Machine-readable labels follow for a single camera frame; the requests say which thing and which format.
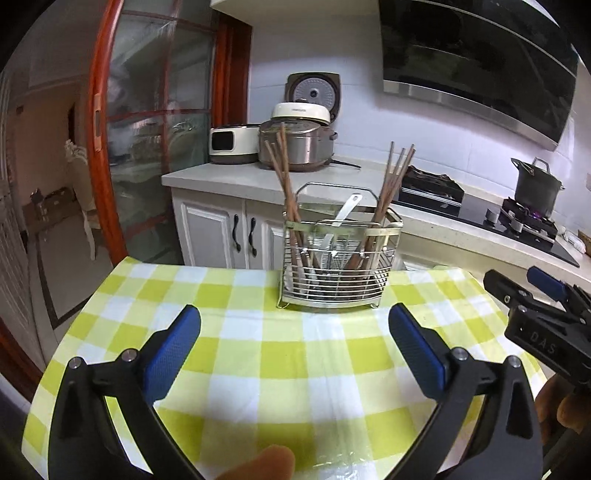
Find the right hand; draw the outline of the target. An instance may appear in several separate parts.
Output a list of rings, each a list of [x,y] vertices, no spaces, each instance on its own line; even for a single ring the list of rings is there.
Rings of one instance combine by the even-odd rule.
[[[546,445],[560,424],[581,434],[590,423],[590,390],[574,389],[560,375],[549,378],[535,399],[542,444]]]

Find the left hand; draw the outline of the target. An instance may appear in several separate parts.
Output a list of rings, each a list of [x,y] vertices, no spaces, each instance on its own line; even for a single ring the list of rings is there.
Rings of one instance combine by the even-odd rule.
[[[295,467],[296,458],[290,448],[270,445],[256,458],[222,473],[217,480],[290,480]]]

